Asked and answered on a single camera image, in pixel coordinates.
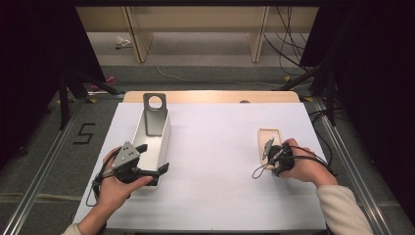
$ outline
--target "gray floor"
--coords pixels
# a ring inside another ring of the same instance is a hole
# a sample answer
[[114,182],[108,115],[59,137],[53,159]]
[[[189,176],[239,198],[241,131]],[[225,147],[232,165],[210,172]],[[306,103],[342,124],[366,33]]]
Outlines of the gray floor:
[[[114,75],[118,79],[118,84],[114,85],[117,90],[270,90],[284,85],[286,76],[297,77],[287,74],[286,71],[302,73],[302,70],[285,60],[281,62],[285,71],[281,70],[279,56],[266,41],[262,46],[260,61],[252,63],[246,35],[242,33],[156,33],[151,54],[143,64],[136,62],[132,49],[115,49],[116,37],[129,39],[128,34],[90,33],[89,36],[104,74]],[[275,35],[269,34],[267,37],[275,45],[279,43]],[[304,43],[298,35],[296,41],[299,44]],[[285,46],[284,52],[290,58],[296,58],[293,48]],[[295,91],[306,94],[308,82],[296,87]],[[73,111],[70,129],[65,134],[53,164],[46,172],[47,177],[40,185],[36,201],[23,218],[20,234],[60,234],[76,213],[116,105],[122,102],[122,96],[100,96],[98,92],[91,93],[91,100],[93,103],[70,103]],[[1,229],[8,224],[38,169],[44,165],[43,161],[50,156],[56,137],[62,134],[59,130],[61,117],[57,101],[57,98],[51,101],[50,114],[45,114],[32,133],[26,144],[28,154],[15,156],[0,172]],[[315,102],[304,102],[304,105],[310,113],[317,109]],[[391,234],[415,234],[414,226],[395,200],[376,166],[370,164],[369,156],[346,112],[336,113],[336,122],[336,129],[357,165],[370,196],[381,210]],[[93,133],[93,136],[89,144],[76,145],[75,142],[87,140],[85,136],[78,136],[84,123],[94,123],[84,128],[84,132]],[[342,158],[330,140],[324,121],[318,120],[315,129],[334,152],[332,168],[339,174],[339,182],[352,189],[358,204],[366,212],[367,209],[358,197]],[[328,156],[329,148],[323,142],[321,145]],[[107,234],[123,233],[108,231]]]

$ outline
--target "black stand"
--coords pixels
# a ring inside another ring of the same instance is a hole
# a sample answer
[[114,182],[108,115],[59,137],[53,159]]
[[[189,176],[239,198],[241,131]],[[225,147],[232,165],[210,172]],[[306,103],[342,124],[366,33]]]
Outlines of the black stand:
[[68,101],[68,91],[73,94],[75,99],[86,99],[88,92],[82,84],[82,81],[90,82],[99,88],[109,92],[113,95],[124,94],[123,91],[116,91],[111,86],[105,84],[104,82],[97,81],[94,78],[90,77],[88,74],[78,71],[78,70],[69,70],[64,72],[61,75],[60,85],[59,85],[59,94],[61,99],[61,127],[63,129],[69,120],[69,101]]
[[343,57],[346,45],[352,37],[350,27],[353,16],[355,15],[355,7],[351,8],[346,14],[321,63],[280,89],[282,91],[288,91],[309,78],[314,77],[309,91],[311,95],[321,95],[324,88],[327,88],[327,117],[334,126],[336,125],[334,120],[335,71]]

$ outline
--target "left hand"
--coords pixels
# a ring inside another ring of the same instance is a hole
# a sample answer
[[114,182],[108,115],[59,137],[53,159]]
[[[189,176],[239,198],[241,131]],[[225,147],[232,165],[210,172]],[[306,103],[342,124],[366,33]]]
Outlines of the left hand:
[[[112,149],[105,157],[107,158],[118,148]],[[107,168],[113,165],[115,158],[112,158],[107,164]],[[119,181],[115,176],[104,178],[101,184],[100,197],[98,198],[98,205],[104,206],[109,210],[116,211],[119,209],[135,190],[145,186],[153,180],[152,176],[144,176],[138,178],[134,182],[125,184]]]

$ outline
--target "round hole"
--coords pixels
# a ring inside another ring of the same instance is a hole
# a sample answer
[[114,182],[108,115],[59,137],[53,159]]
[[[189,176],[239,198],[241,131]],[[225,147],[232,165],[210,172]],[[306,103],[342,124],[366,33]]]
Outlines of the round hole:
[[151,109],[153,110],[158,110],[159,108],[161,108],[162,105],[162,101],[161,98],[159,96],[152,96],[149,99],[149,106]]

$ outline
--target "wooden piece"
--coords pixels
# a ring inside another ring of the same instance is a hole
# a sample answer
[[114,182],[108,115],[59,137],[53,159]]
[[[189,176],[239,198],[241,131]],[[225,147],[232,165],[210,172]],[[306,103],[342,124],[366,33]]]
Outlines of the wooden piece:
[[[123,103],[142,103],[143,94],[149,91],[129,91]],[[167,103],[299,103],[294,91],[151,91],[164,93]]]

